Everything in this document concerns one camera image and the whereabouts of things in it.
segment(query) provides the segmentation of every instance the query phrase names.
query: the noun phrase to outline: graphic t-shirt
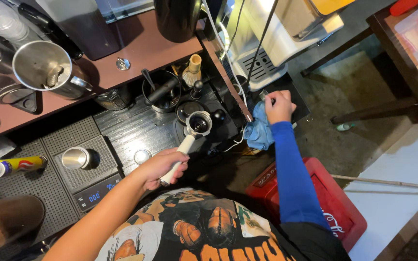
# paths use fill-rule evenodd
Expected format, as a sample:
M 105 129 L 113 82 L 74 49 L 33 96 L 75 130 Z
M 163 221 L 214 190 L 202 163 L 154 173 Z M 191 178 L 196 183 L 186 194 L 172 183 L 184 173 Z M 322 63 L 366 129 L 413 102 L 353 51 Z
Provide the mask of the graphic t-shirt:
M 160 195 L 131 216 L 109 237 L 96 260 L 349 259 L 339 240 L 317 225 L 285 223 L 282 231 L 292 234 L 280 234 L 268 220 L 233 200 L 182 188 Z

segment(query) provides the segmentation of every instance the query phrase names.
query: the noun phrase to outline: black cable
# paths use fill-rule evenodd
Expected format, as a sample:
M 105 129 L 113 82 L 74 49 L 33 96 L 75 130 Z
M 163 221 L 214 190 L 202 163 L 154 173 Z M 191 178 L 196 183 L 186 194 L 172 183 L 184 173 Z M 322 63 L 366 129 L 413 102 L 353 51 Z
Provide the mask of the black cable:
M 261 48 L 262 41 L 264 40 L 264 37 L 266 35 L 267 29 L 269 28 L 270 20 L 272 20 L 272 16 L 274 15 L 275 8 L 277 7 L 278 0 L 274 1 L 274 5 L 272 6 L 272 9 L 270 10 L 269 18 L 267 18 L 266 26 L 264 27 L 264 32 L 262 33 L 261 40 L 259 41 L 259 45 L 257 46 L 256 54 L 253 58 L 253 63 L 251 64 L 251 68 L 249 68 L 249 74 L 247 75 L 247 83 L 249 84 L 249 81 L 251 80 L 251 74 L 253 72 L 254 63 L 256 63 L 257 54 L 259 52 L 259 49 Z
M 227 52 L 229 52 L 230 47 L 232 46 L 232 43 L 233 43 L 233 39 L 235 39 L 236 31 L 238 31 L 238 24 L 240 23 L 240 17 L 241 17 L 241 11 L 243 10 L 243 5 L 244 5 L 244 0 L 241 3 L 240 12 L 238 13 L 238 20 L 236 21 L 235 33 L 233 34 L 232 39 L 230 40 L 229 48 L 227 48 Z

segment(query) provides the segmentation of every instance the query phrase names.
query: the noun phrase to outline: brown shelf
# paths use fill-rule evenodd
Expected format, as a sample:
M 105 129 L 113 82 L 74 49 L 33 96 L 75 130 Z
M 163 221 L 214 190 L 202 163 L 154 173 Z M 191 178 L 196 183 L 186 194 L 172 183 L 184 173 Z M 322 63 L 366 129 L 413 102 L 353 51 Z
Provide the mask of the brown shelf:
M 153 71 L 202 51 L 196 37 L 180 44 L 165 39 L 157 29 L 154 10 L 122 19 L 109 26 L 113 32 L 120 35 L 125 47 L 96 61 L 90 61 L 87 58 L 77 61 L 80 67 L 90 75 L 90 82 L 93 86 L 99 87 L 95 88 L 96 92 L 104 92 L 120 84 L 136 80 L 141 77 L 143 68 Z M 120 71 L 116 68 L 118 57 L 130 61 L 129 70 Z M 32 115 L 10 105 L 0 104 L 0 134 L 66 109 L 95 95 L 92 93 L 79 100 L 65 100 L 51 92 L 43 92 L 43 112 L 40 115 Z

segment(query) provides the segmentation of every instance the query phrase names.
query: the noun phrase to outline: person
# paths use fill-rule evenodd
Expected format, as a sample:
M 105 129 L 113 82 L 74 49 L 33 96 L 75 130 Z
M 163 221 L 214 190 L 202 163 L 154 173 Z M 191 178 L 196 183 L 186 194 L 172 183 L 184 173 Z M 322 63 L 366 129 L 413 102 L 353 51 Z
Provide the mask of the person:
M 268 97 L 265 110 L 275 138 L 279 227 L 236 201 L 193 188 L 164 193 L 130 217 L 141 196 L 159 187 L 159 178 L 173 163 L 183 162 L 172 184 L 187 169 L 189 157 L 173 148 L 120 181 L 43 261 L 350 260 L 323 216 L 299 154 L 290 122 L 296 105 L 289 91 Z

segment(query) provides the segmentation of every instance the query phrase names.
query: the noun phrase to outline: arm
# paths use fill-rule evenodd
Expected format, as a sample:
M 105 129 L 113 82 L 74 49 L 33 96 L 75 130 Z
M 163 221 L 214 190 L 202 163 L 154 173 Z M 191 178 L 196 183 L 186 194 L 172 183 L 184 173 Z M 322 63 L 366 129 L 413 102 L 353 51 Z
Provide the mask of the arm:
M 106 240 L 136 207 L 147 189 L 159 187 L 159 178 L 175 162 L 183 162 L 174 173 L 172 184 L 188 168 L 189 157 L 177 148 L 161 151 L 120 181 L 96 207 L 70 228 L 48 251 L 43 261 L 91 261 L 97 257 Z
M 291 94 L 273 92 L 268 97 L 276 99 L 272 105 L 266 98 L 266 114 L 275 139 L 280 221 L 311 222 L 330 229 L 294 139 L 290 121 L 296 105 L 291 103 Z

